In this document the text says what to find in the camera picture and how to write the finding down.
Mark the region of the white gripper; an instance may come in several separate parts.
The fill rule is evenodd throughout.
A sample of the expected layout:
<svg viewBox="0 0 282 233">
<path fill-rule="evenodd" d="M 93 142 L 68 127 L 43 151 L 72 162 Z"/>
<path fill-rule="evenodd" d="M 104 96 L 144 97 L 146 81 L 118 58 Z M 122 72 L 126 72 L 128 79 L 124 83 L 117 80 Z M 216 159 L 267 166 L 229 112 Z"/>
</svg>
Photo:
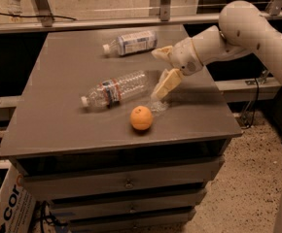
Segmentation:
<svg viewBox="0 0 282 233">
<path fill-rule="evenodd" d="M 151 94 L 151 99 L 154 101 L 162 100 L 170 91 L 176 88 L 181 83 L 184 75 L 192 75 L 199 72 L 203 67 L 194 49 L 193 39 L 190 37 L 178 42 L 173 47 L 166 46 L 155 49 L 152 51 L 152 56 L 166 62 L 171 59 L 171 64 L 174 67 L 171 70 L 162 72 L 159 82 Z"/>
</svg>

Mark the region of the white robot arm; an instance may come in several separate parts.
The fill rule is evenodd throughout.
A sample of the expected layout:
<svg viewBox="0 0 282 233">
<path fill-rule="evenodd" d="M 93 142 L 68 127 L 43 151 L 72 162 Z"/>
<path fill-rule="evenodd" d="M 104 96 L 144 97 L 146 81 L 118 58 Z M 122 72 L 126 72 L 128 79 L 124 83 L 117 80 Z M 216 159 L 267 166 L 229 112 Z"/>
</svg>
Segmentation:
<svg viewBox="0 0 282 233">
<path fill-rule="evenodd" d="M 282 33 L 274 29 L 253 4 L 233 1 L 221 10 L 216 26 L 174 46 L 152 51 L 155 58 L 172 66 L 159 81 L 152 98 L 163 99 L 183 77 L 200 71 L 209 63 L 229 61 L 249 53 L 254 54 L 282 85 Z M 282 233 L 282 193 L 274 227 L 269 233 Z"/>
</svg>

